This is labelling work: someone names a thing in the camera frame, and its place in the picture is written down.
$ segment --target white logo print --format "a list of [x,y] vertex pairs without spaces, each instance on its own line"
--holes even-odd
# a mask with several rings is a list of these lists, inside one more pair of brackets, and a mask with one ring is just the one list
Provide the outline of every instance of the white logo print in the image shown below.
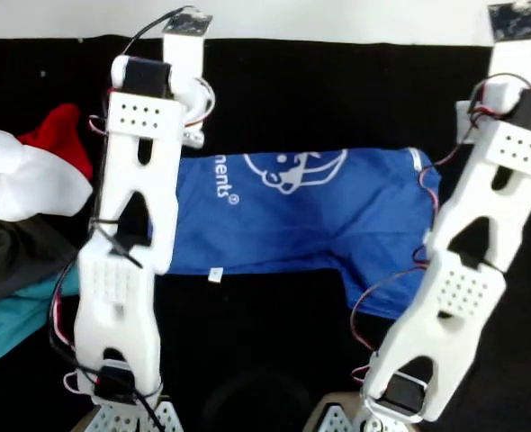
[[301,186],[324,185],[336,176],[347,150],[244,155],[251,170],[264,185],[282,194],[292,194]]
[[215,185],[218,198],[228,198],[228,203],[236,205],[239,203],[239,195],[231,193],[233,187],[228,179],[228,166],[226,165],[226,155],[215,157]]

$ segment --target red wire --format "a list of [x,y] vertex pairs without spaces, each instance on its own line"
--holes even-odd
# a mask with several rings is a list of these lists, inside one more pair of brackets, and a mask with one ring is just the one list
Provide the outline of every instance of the red wire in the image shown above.
[[53,305],[53,322],[48,323],[48,325],[53,326],[54,333],[58,336],[59,340],[67,345],[68,347],[73,348],[74,344],[64,335],[63,331],[61,331],[61,328],[59,326],[59,313],[60,313],[60,305],[61,305],[61,294],[60,292],[55,293],[55,301]]
[[103,137],[107,136],[107,132],[105,130],[101,130],[94,125],[94,120],[97,120],[97,116],[94,117],[90,115],[89,118],[87,119],[87,127],[89,128],[89,130]]
[[361,366],[361,367],[357,367],[356,369],[354,369],[350,376],[352,377],[352,380],[354,380],[354,383],[358,383],[360,385],[364,385],[364,379],[363,378],[358,378],[356,375],[357,374],[360,374],[362,372],[366,372],[370,369],[370,365],[367,364],[365,366]]
[[[470,126],[470,129],[465,133],[465,136],[463,137],[462,142],[457,144],[452,149],[452,151],[450,151],[445,157],[439,159],[437,162],[434,162],[433,164],[431,164],[429,166],[425,166],[419,172],[419,175],[418,175],[419,187],[421,187],[424,191],[427,192],[427,194],[429,195],[429,198],[431,199],[431,202],[432,202],[431,227],[434,226],[434,222],[436,221],[437,215],[439,214],[439,198],[438,198],[437,193],[436,193],[436,191],[434,189],[432,189],[431,187],[427,187],[425,185],[424,180],[426,178],[426,174],[428,173],[428,171],[431,168],[433,168],[433,167],[441,167],[443,164],[446,164],[447,162],[449,162],[455,156],[455,154],[462,148],[462,145],[464,144],[464,142],[467,139],[467,137],[472,133],[473,129],[477,128],[477,121],[478,121],[478,119],[480,117],[482,117],[483,115],[489,115],[489,116],[491,116],[493,118],[499,118],[499,116],[492,109],[488,108],[487,106],[478,106],[474,110],[474,113],[477,113],[478,115],[475,118],[472,118],[472,125]],[[418,259],[418,253],[423,247],[424,247],[424,245],[421,245],[420,247],[418,247],[416,250],[414,250],[413,255],[412,255],[412,259],[413,259],[414,263],[416,263],[416,265],[418,265],[418,266],[427,266],[429,264],[429,261],[427,261],[427,260]]]
[[349,329],[351,330],[352,335],[354,336],[355,340],[357,340],[359,343],[361,343],[364,347],[366,347],[370,351],[372,351],[372,352],[375,351],[374,346],[372,344],[370,344],[362,335],[360,335],[359,332],[357,331],[357,328],[356,328],[356,313],[357,313],[359,307],[361,306],[361,304],[364,302],[364,300],[367,297],[372,295],[372,293],[375,290],[377,290],[381,286],[384,286],[385,284],[389,284],[389,283],[395,281],[396,279],[413,272],[414,270],[424,270],[424,266],[423,265],[417,265],[415,267],[412,267],[409,270],[405,270],[403,272],[396,273],[393,276],[390,276],[390,277],[388,277],[386,279],[383,279],[382,281],[372,285],[367,290],[365,290],[365,292],[360,296],[360,298],[358,299],[358,301],[355,304],[354,308],[352,309],[352,313],[349,316]]

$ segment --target white cloth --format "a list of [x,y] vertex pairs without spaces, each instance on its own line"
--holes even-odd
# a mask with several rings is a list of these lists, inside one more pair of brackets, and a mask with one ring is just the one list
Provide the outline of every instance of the white cloth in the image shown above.
[[87,179],[68,162],[0,130],[1,221],[37,213],[73,216],[91,192]]

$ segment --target dark gray cloth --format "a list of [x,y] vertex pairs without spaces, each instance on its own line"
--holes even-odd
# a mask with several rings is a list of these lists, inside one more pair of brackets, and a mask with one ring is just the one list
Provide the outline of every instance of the dark gray cloth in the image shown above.
[[55,274],[75,253],[40,215],[0,221],[0,299]]

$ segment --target white wall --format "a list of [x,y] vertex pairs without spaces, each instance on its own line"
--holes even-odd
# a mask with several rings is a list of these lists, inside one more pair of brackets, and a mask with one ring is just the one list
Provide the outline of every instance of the white wall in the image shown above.
[[[508,0],[196,0],[211,38],[490,45],[485,5]],[[0,0],[0,38],[131,35],[176,0]]]

